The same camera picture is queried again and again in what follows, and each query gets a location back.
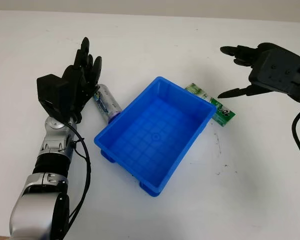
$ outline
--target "package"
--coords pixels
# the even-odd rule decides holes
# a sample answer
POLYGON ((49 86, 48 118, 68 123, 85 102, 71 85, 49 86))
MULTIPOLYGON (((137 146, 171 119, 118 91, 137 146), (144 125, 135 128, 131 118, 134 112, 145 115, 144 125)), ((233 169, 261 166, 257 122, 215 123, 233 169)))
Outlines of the package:
POLYGON ((215 98, 209 96, 204 90, 200 87, 191 83, 189 86, 185 88, 188 92, 193 93, 194 95, 206 100, 207 102, 216 106, 217 110, 213 115, 212 119, 215 120, 222 127, 227 124, 236 114, 231 111, 229 108, 225 107, 222 103, 220 103, 215 98))

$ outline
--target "white table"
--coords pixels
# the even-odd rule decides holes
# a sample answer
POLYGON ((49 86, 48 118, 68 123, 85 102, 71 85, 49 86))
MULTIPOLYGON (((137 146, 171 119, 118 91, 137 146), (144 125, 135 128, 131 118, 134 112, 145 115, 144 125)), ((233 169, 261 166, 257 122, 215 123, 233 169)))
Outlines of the white table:
MULTIPOLYGON (((182 87, 194 82, 212 96, 246 87, 251 69, 221 46, 271 42, 300 54, 300 23, 0 11, 0 235, 9 235, 11 210, 45 136, 36 79, 61 76, 85 36, 91 54, 102 56, 99 82, 122 108, 156 76, 182 87)), ((234 119, 226 127, 211 120, 153 198, 101 156, 93 139, 106 124, 90 100, 78 130, 91 156, 91 186, 66 239, 300 240, 300 153, 291 134, 300 104, 280 93, 222 102, 234 119)), ((71 207, 85 167, 74 155, 71 207)))

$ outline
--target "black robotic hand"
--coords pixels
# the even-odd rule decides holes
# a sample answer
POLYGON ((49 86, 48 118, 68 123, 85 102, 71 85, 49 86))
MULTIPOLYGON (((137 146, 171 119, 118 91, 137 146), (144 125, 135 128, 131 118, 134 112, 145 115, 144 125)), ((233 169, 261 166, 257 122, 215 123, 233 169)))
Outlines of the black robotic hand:
POLYGON ((85 37, 76 51, 74 64, 65 69, 61 78, 49 74, 36 81, 39 102, 50 117, 61 123, 70 118, 80 123, 82 109, 99 88, 102 58, 98 56, 93 63, 89 45, 85 37))
POLYGON ((261 43, 257 48, 246 46, 220 48, 224 54, 234 56, 235 64, 251 67, 251 85, 221 93, 219 98, 257 95, 272 91, 288 94, 300 102, 300 56, 273 43, 261 43))

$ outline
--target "silver robotic arm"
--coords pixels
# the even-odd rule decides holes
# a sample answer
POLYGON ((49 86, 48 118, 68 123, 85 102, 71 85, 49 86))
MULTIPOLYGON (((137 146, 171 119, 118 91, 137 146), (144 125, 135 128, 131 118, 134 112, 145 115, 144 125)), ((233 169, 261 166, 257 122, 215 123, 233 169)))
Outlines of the silver robotic arm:
POLYGON ((11 240, 63 239, 84 202, 90 186, 91 164, 77 124, 81 122, 85 104, 99 89, 102 64, 100 56, 93 63, 88 53, 89 40, 85 37, 74 64, 66 68, 61 78, 49 74, 37 79, 38 99, 49 117, 34 170, 27 177, 10 216, 11 240), (81 200, 70 214, 67 177, 77 142, 84 149, 87 175, 81 200))
MULTIPOLYGON (((73 120, 69 124, 76 128, 73 120)), ((27 177, 11 213, 12 240, 61 239, 68 231, 67 175, 73 154, 71 143, 74 133, 50 116, 45 121, 45 129, 36 167, 33 174, 27 177), (47 162, 49 159, 60 162, 50 164, 47 162), (51 172, 40 171, 47 167, 51 172)))

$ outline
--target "battery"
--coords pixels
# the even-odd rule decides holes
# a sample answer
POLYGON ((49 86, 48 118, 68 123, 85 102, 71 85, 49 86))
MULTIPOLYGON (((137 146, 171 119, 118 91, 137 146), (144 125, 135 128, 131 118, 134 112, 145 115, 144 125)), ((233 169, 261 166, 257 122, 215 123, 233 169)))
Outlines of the battery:
POLYGON ((122 109, 104 84, 99 84, 98 91, 94 94, 93 99, 97 104, 97 108, 106 123, 110 123, 118 116, 122 109))

